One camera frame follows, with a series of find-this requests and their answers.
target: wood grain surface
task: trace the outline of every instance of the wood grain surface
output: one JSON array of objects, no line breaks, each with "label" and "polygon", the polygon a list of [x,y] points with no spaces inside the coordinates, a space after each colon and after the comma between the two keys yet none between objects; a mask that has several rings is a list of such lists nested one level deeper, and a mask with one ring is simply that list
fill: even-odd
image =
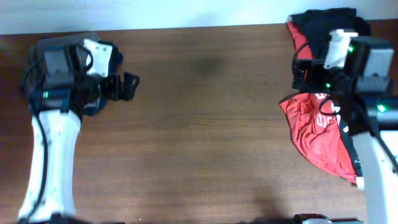
[{"label": "wood grain surface", "polygon": [[[398,21],[371,21],[398,50]],[[237,223],[322,213],[366,220],[363,191],[311,165],[279,101],[291,89],[285,24],[98,32],[141,77],[130,102],[84,117],[75,148],[78,217],[93,222]],[[42,37],[0,36],[0,217],[16,219],[33,137],[18,87]],[[398,76],[394,57],[391,76]]]}]

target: black metal bracket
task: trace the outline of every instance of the black metal bracket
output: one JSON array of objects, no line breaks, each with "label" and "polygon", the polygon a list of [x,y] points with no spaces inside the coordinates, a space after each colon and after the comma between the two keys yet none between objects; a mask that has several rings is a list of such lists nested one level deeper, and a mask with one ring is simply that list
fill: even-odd
[{"label": "black metal bracket", "polygon": [[292,88],[303,90],[307,85],[320,86],[327,74],[323,68],[324,60],[300,59],[295,62]]},{"label": "black metal bracket", "polygon": [[137,75],[125,72],[124,82],[121,81],[120,75],[109,74],[100,82],[99,87],[102,95],[107,99],[129,101],[134,98],[138,84],[139,77]]}]

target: black cable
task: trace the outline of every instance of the black cable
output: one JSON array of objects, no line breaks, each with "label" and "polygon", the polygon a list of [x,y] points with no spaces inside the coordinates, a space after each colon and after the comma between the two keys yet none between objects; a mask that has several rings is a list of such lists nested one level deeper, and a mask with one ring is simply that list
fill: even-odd
[{"label": "black cable", "polygon": [[[21,85],[21,88],[22,88],[23,90],[24,90],[24,88],[25,88],[25,82],[26,82],[27,77],[29,76],[29,74],[31,73],[31,71],[32,71],[36,66],[39,65],[39,63],[43,60],[43,58],[44,58],[44,57],[39,58],[39,59],[38,59],[36,62],[34,62],[34,63],[27,69],[27,71],[25,72],[25,75],[24,75],[24,77],[23,77],[23,79],[22,79],[22,85]],[[41,182],[41,184],[40,184],[39,195],[37,196],[37,200],[36,200],[35,203],[33,204],[32,210],[30,211],[30,213],[29,213],[28,216],[26,217],[26,220],[25,220],[25,221],[26,221],[27,223],[29,222],[29,218],[36,212],[36,210],[38,209],[38,207],[39,207],[40,204],[42,203],[43,195],[44,195],[44,190],[45,190],[45,184],[46,184],[46,181],[47,181],[47,166],[48,166],[48,160],[49,160],[49,145],[48,145],[47,138],[46,138],[46,135],[45,135],[45,130],[44,130],[44,127],[43,127],[42,122],[40,121],[39,114],[38,114],[38,112],[37,112],[37,110],[36,110],[36,108],[35,108],[35,106],[34,106],[34,102],[33,102],[32,99],[30,99],[30,98],[29,98],[29,106],[30,106],[30,109],[32,110],[33,118],[36,119],[36,121],[37,121],[37,123],[38,123],[38,125],[39,125],[40,132],[41,132],[41,134],[42,134],[42,138],[43,138],[42,144],[43,144],[43,154],[44,154],[44,156],[43,156],[42,182]]]},{"label": "black cable", "polygon": [[43,138],[43,153],[44,153],[44,158],[43,158],[43,174],[42,174],[42,183],[40,185],[40,191],[39,191],[39,196],[37,197],[36,202],[33,205],[32,211],[28,214],[26,221],[29,222],[29,218],[36,212],[40,204],[42,203],[43,200],[43,194],[45,190],[45,183],[47,181],[47,166],[48,166],[48,160],[49,160],[49,145],[47,142],[47,138],[45,135],[45,130],[43,127],[42,122],[40,121],[39,114],[34,106],[33,101],[30,99],[29,100],[29,105],[33,113],[33,117],[36,119],[37,123],[39,124],[40,132],[42,133],[42,138]]},{"label": "black cable", "polygon": [[380,135],[380,132],[377,130],[377,128],[375,128],[372,125],[370,117],[366,114],[366,112],[362,109],[362,107],[357,104],[357,102],[353,101],[353,105],[355,105],[356,109],[359,111],[359,113],[361,114],[361,116],[365,120],[366,124],[369,126],[369,129],[370,129],[371,133],[376,137],[377,141],[379,141],[379,143],[380,143],[381,147],[383,148],[384,152],[386,152],[387,156],[391,160],[392,165],[394,166],[396,172],[398,172],[398,162],[397,162],[396,157],[393,155],[391,150],[388,148],[387,144],[382,139],[382,137]]},{"label": "black cable", "polygon": [[91,53],[90,50],[88,50],[87,48],[83,47],[83,46],[80,45],[80,44],[76,44],[76,48],[79,48],[81,51],[86,52],[86,54],[88,54],[88,55],[90,56],[90,58],[91,58],[90,63],[89,63],[87,66],[84,66],[84,67],[81,69],[81,72],[86,73],[89,69],[92,68],[92,66],[93,66],[93,64],[94,64],[94,57],[93,57],[93,54]]},{"label": "black cable", "polygon": [[25,88],[25,82],[27,79],[27,76],[29,75],[29,73],[33,70],[33,68],[35,68],[36,66],[39,65],[39,63],[43,60],[44,56],[41,56],[37,61],[35,61],[25,72],[25,75],[22,79],[22,88]]},{"label": "black cable", "polygon": [[333,112],[333,113],[325,113],[325,112],[323,112],[322,111],[322,106],[327,102],[327,101],[329,101],[329,100],[331,100],[331,98],[329,97],[329,95],[325,98],[325,99],[323,99],[322,100],[322,102],[319,104],[319,112],[322,114],[322,115],[325,115],[325,116],[336,116],[336,115],[339,115],[340,114],[340,111],[338,111],[338,112]]},{"label": "black cable", "polygon": [[312,40],[312,41],[307,41],[306,43],[304,43],[303,45],[301,45],[296,52],[293,55],[293,60],[292,60],[292,72],[293,72],[293,76],[295,79],[297,79],[297,67],[296,67],[296,61],[297,61],[297,56],[299,55],[299,53],[304,49],[304,47],[309,46],[311,44],[316,44],[316,43],[322,43],[322,42],[328,42],[330,40],[329,39],[320,39],[320,40]]}]

